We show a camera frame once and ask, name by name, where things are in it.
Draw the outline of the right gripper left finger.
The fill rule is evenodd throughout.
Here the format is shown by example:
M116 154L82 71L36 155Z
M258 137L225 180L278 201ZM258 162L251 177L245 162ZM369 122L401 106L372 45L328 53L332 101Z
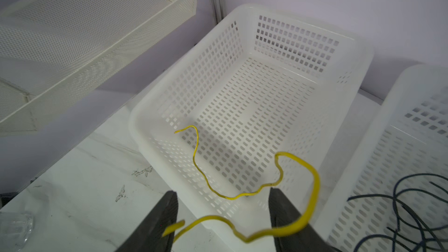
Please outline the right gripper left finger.
M138 225L130 237L117 249L119 252L169 252L175 234L164 236L165 229L177 222L177 194L168 191Z

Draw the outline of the middle white plastic basket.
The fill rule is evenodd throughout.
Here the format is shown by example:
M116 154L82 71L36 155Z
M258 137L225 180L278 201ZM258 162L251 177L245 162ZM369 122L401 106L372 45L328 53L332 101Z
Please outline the middle white plastic basket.
M447 68L401 73L315 230L336 252L448 249Z

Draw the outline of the white plastic basket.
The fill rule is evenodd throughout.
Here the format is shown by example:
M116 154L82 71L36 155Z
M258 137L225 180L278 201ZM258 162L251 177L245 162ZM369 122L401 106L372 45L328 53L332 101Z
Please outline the white plastic basket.
M245 236L270 227L280 182L304 211L319 168L373 60L365 39L317 19L241 5L132 110L140 153L200 218Z
M336 252L448 249L447 68L401 73L315 230Z

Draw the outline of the clear plastic cup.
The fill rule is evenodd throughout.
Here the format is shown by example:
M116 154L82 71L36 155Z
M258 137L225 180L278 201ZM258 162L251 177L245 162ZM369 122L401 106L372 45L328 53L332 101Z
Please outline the clear plastic cup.
M19 252L34 228L34 217L28 212L1 211L1 251Z

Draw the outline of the left white plastic basket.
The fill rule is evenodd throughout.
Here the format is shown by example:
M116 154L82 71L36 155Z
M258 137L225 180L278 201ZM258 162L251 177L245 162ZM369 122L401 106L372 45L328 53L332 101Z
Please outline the left white plastic basket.
M270 227L280 182L304 211L319 168L373 60L365 39L317 19L241 5L132 110L140 153L200 218L245 236Z

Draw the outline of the white mesh two-tier shelf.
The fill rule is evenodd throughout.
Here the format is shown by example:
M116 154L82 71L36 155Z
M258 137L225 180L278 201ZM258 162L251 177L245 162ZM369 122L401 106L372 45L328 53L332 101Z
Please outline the white mesh two-tier shelf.
M196 14L197 0L20 0L1 11L1 135L33 133Z

